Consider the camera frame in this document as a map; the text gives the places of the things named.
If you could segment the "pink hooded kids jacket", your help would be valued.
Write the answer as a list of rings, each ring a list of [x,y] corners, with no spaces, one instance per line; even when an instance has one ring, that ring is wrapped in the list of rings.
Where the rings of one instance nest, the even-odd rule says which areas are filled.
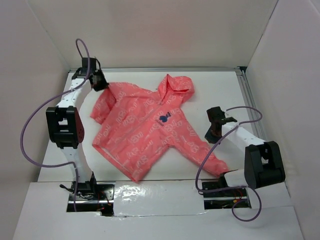
[[[110,83],[90,115],[100,124],[93,148],[134,182],[142,180],[169,148],[214,176],[227,172],[227,164],[209,152],[209,144],[182,111],[194,92],[187,76],[166,75],[156,91],[128,82]]]

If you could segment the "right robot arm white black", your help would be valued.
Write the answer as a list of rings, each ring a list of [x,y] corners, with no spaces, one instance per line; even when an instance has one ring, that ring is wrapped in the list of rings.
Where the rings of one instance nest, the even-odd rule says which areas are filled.
[[[258,113],[255,120],[238,122],[234,117],[227,116],[227,112],[216,106],[208,109],[207,116],[211,123],[205,134],[205,139],[213,144],[210,154],[222,143],[229,140],[244,153],[244,167],[222,173],[218,178],[218,190],[223,196],[230,196],[236,188],[251,188],[253,190],[276,185],[286,180],[279,145],[275,141],[265,141],[256,137],[243,124],[255,123],[262,119]]]

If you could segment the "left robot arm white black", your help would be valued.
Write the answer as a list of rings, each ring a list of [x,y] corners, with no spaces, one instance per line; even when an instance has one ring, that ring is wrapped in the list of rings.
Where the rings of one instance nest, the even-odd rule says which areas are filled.
[[[65,93],[55,107],[48,107],[45,112],[50,140],[77,170],[73,175],[70,191],[83,195],[88,200],[97,197],[99,187],[83,151],[85,128],[78,108],[82,106],[91,90],[98,92],[108,87],[109,83],[105,79],[99,60],[91,57],[88,62],[84,57],[82,66],[71,78],[70,92]]]

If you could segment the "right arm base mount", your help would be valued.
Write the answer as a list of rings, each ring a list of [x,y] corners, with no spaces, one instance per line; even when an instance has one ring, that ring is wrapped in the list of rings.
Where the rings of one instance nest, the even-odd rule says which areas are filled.
[[[202,193],[205,210],[231,209],[235,203],[236,208],[250,208],[248,193],[245,188],[230,189],[217,192]]]

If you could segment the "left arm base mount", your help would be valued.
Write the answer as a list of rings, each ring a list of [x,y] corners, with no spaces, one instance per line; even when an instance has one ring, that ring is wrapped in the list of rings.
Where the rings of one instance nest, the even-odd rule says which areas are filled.
[[[88,191],[81,189],[79,184],[76,195],[74,185],[74,182],[70,187],[59,185],[61,189],[69,193],[67,213],[74,213],[76,210],[77,213],[96,212],[104,217],[114,215],[115,183],[97,182],[93,190]]]

